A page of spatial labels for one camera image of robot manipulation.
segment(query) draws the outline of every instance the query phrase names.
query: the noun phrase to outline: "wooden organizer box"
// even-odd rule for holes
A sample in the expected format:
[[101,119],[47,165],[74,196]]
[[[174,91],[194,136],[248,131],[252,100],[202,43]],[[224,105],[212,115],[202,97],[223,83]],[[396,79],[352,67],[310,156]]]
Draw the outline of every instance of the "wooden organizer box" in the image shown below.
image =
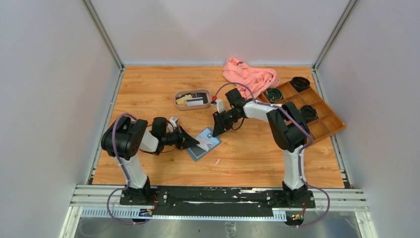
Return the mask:
[[[283,99],[276,104],[285,104],[286,102],[293,102],[298,109],[304,105],[311,105],[315,108],[318,119],[308,123],[309,131],[314,139],[314,144],[340,132],[346,127],[344,122],[335,114],[335,112],[328,106],[328,104],[316,93],[316,91],[309,87],[308,89],[298,93],[290,82],[282,83],[277,87],[283,94]],[[260,94],[260,101],[270,103],[264,93]]]

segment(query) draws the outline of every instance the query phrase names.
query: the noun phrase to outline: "wooden table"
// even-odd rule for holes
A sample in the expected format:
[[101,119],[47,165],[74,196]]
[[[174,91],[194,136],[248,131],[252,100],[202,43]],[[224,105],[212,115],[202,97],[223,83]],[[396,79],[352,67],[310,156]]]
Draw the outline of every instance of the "wooden table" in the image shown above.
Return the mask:
[[[309,79],[309,67],[270,67],[281,82],[294,76]],[[224,83],[221,66],[129,66],[125,69],[112,113],[111,123],[124,112],[149,122],[155,117],[179,117],[179,124],[191,136],[206,127],[213,128],[215,107],[179,111],[173,97],[177,91],[207,88],[212,93]],[[229,108],[224,94],[219,93]],[[268,123],[246,119],[238,131],[220,136],[222,144],[195,162],[187,151],[174,150],[159,156],[139,152],[143,169],[152,185],[257,186],[281,187],[284,177],[283,155],[275,144]],[[320,187],[343,187],[330,139],[305,150],[305,174],[308,183]],[[93,184],[124,184],[124,177],[114,158],[102,151]]]

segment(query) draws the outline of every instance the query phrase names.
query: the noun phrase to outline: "white wall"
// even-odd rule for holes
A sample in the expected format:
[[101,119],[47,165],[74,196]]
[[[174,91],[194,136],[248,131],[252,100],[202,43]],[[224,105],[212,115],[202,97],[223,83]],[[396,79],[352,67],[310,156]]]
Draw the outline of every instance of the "white wall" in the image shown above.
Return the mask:
[[361,0],[320,68],[380,238],[418,237],[420,1]]
[[312,64],[348,0],[92,0],[126,64]]
[[118,71],[80,0],[0,5],[0,237],[58,237]]

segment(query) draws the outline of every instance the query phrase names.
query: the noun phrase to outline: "pink towel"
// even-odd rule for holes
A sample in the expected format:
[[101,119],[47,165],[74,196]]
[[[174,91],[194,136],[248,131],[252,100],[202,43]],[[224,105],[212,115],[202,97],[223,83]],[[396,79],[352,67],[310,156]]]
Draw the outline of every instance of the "pink towel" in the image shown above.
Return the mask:
[[[229,82],[247,85],[255,97],[258,97],[267,88],[276,87],[280,84],[280,79],[278,79],[277,72],[274,69],[252,68],[235,57],[227,59],[227,63],[223,67],[223,77]],[[251,94],[246,88],[239,85],[236,88],[244,98],[251,98]]]

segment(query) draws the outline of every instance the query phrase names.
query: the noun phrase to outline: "robotic arm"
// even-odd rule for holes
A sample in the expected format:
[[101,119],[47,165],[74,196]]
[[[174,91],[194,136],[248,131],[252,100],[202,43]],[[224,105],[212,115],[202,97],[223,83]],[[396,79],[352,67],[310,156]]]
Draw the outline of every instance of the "robotic arm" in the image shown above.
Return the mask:
[[112,142],[112,129],[115,122],[104,133],[101,139],[101,147],[108,155],[117,160],[119,166],[124,166],[124,176],[129,184],[124,196],[127,200],[138,204],[146,203],[150,199],[150,180],[144,172],[138,157],[139,149],[146,153],[159,155],[165,145],[175,145],[179,150],[199,144],[199,142],[187,134],[184,129],[177,125],[177,118],[154,118],[152,130],[148,131],[146,120],[131,120],[122,117],[116,125],[115,145],[122,164],[117,159]]
[[[252,99],[245,100],[238,89],[230,90],[226,97],[232,109],[225,111],[223,101],[217,99],[213,102],[217,106],[217,112],[213,114],[214,130],[213,137],[232,129],[234,123],[239,119],[256,118],[269,123],[274,141],[283,150],[285,176],[283,181],[284,199],[288,204],[294,205],[302,201],[302,197],[308,191],[308,187],[302,182],[299,174],[299,151],[306,144],[306,136],[294,124],[286,125],[288,120],[279,109],[272,106],[257,104]],[[308,125],[305,123],[301,113],[296,106],[288,102],[281,105],[306,132],[309,133]],[[303,151],[301,152],[301,166],[303,168]]]

